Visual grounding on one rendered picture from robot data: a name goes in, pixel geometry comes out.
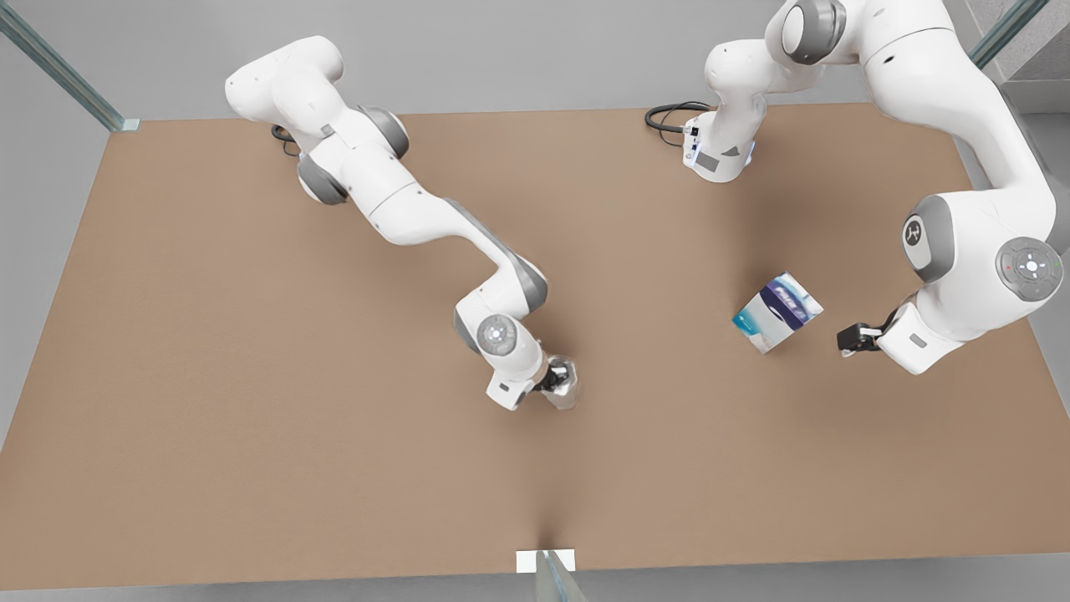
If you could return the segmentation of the blue and white printed box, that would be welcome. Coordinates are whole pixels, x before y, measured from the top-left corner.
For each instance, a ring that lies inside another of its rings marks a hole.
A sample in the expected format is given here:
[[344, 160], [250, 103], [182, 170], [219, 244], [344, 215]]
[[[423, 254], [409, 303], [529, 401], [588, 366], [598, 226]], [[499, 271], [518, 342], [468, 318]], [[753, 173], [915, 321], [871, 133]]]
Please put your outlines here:
[[732, 323], [764, 355], [822, 312], [817, 299], [783, 272], [763, 285]]

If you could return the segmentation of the silver frame post, white foot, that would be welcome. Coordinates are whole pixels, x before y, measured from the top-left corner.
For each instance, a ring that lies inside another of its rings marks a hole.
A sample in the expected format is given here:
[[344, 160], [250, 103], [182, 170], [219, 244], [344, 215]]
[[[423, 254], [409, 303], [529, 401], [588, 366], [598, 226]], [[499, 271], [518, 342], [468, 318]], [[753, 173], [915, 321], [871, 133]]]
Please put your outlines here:
[[516, 572], [535, 575], [535, 602], [588, 602], [574, 578], [574, 547], [517, 551]]

